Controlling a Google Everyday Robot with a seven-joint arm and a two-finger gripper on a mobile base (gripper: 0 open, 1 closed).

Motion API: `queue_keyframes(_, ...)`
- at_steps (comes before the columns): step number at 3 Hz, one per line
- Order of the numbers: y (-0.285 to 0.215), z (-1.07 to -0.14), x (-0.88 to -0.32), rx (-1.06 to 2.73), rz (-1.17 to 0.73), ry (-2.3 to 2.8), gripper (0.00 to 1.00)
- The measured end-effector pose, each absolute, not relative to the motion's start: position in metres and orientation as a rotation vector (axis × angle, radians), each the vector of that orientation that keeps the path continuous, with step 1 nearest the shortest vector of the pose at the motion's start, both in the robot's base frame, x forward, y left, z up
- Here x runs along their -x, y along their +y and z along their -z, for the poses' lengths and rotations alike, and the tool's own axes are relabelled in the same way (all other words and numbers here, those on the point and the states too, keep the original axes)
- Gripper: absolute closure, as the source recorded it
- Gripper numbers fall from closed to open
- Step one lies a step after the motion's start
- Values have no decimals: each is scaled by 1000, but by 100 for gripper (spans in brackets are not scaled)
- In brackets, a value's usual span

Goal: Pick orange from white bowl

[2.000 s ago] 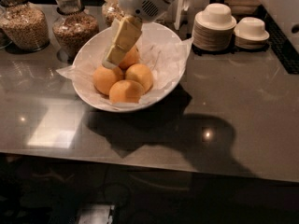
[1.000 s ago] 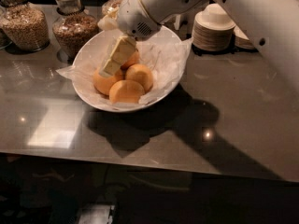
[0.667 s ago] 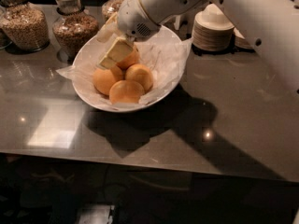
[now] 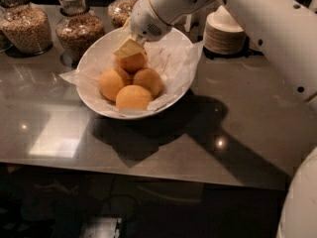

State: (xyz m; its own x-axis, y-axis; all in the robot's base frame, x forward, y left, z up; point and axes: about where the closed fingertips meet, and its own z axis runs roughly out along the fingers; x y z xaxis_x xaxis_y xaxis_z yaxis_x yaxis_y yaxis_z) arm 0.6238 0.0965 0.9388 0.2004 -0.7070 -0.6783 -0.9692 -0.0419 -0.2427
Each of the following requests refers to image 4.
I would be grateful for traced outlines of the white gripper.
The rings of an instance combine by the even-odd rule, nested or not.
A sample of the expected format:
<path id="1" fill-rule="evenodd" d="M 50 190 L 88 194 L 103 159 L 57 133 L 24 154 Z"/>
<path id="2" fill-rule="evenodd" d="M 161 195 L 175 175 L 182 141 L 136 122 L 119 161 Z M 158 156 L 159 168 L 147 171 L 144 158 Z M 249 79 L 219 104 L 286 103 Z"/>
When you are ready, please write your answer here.
<path id="1" fill-rule="evenodd" d="M 130 16 L 130 29 L 136 36 L 122 36 L 113 51 L 113 54 L 121 59 L 142 53 L 145 47 L 141 39 L 157 42 L 171 31 L 172 25 L 158 16 L 151 0 L 138 0 Z"/>

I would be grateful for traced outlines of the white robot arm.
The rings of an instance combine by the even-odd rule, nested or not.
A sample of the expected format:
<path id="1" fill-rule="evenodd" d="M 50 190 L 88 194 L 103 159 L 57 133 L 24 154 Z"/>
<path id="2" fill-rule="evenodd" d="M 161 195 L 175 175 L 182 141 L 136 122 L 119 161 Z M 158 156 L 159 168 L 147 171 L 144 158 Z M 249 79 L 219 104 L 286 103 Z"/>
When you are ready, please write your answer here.
<path id="1" fill-rule="evenodd" d="M 170 32 L 185 14 L 213 0 L 139 0 L 128 20 L 130 37 L 115 53 L 133 55 Z M 317 15 L 295 0 L 215 0 L 232 15 L 265 57 L 317 111 Z M 288 189 L 276 238 L 317 238 L 317 148 L 302 162 Z"/>

